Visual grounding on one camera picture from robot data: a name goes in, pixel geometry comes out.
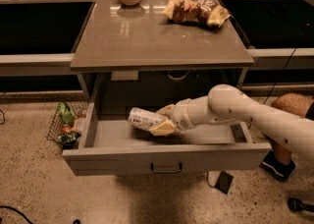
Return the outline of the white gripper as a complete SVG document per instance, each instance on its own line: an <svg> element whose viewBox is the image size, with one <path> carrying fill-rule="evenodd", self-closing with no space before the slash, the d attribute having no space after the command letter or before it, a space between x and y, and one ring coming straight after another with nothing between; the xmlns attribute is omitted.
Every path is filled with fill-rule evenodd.
<svg viewBox="0 0 314 224"><path fill-rule="evenodd" d="M177 104L169 104L156 111L157 114L171 118L171 120L165 120L157 123L149 128L149 132L155 137L166 137L176 135L181 131L192 129L187 108L190 99L185 99Z"/></svg>

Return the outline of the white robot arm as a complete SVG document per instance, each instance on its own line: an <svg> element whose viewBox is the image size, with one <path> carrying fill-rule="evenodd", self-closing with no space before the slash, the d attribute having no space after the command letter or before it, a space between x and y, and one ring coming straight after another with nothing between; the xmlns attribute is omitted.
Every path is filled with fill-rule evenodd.
<svg viewBox="0 0 314 224"><path fill-rule="evenodd" d="M243 121L273 140L277 160L287 165L293 153L314 159L314 120L308 117L312 106L312 98L296 93L284 94L267 106L231 85L218 84L206 96L158 110L166 119L149 132L168 136L199 125Z"/></svg>

